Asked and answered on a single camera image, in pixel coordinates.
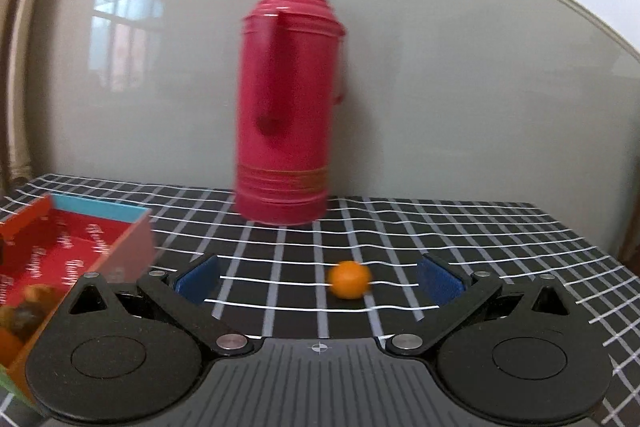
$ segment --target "triangular cutout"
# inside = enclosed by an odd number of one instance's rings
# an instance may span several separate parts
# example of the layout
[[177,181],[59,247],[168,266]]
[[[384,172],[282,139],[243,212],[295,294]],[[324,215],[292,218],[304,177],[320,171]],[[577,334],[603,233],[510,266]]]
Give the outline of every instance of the triangular cutout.
[[102,299],[102,295],[95,286],[86,286],[82,293],[71,306],[72,315],[79,315],[81,313],[99,312],[107,309],[107,304]]
[[569,312],[562,304],[556,290],[553,288],[542,288],[538,300],[533,304],[533,311],[550,313],[552,315],[568,315]]

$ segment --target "circular cover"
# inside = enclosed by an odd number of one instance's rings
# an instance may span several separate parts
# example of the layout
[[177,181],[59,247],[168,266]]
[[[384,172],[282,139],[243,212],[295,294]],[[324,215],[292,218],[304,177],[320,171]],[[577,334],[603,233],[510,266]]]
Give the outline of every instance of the circular cover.
[[437,369],[454,397],[480,415],[532,425],[589,412],[611,374],[606,352],[589,332],[509,319],[451,335],[438,352]]
[[157,321],[105,325],[91,315],[76,331],[31,351],[27,380],[53,416],[73,423],[133,422],[161,412],[193,387],[202,360],[189,335]]

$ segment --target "silver screw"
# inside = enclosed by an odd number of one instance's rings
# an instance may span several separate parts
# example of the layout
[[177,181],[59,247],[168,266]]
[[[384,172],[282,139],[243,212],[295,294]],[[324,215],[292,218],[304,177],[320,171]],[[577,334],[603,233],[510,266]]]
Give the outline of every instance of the silver screw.
[[401,333],[391,339],[391,343],[398,349],[417,349],[422,345],[422,339],[413,333]]
[[244,335],[238,335],[237,333],[227,333],[226,335],[222,335],[218,337],[216,340],[216,344],[218,347],[222,349],[241,349],[241,347],[246,346],[247,339]]

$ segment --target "orange fruit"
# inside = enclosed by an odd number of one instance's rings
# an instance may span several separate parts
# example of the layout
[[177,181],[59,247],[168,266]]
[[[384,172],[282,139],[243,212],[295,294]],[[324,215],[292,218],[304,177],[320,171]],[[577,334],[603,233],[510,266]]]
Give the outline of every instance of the orange fruit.
[[371,281],[369,268],[355,261],[342,261],[329,270],[331,292],[340,299],[360,299]]
[[22,343],[18,337],[0,328],[0,364],[9,367],[21,349]]

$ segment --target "thermos base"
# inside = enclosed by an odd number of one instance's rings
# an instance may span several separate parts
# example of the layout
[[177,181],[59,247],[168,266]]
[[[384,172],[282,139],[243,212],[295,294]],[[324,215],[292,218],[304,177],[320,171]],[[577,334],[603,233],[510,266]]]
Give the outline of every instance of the thermos base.
[[265,225],[304,225],[326,213],[326,194],[302,201],[269,201],[236,192],[236,212],[248,221]]

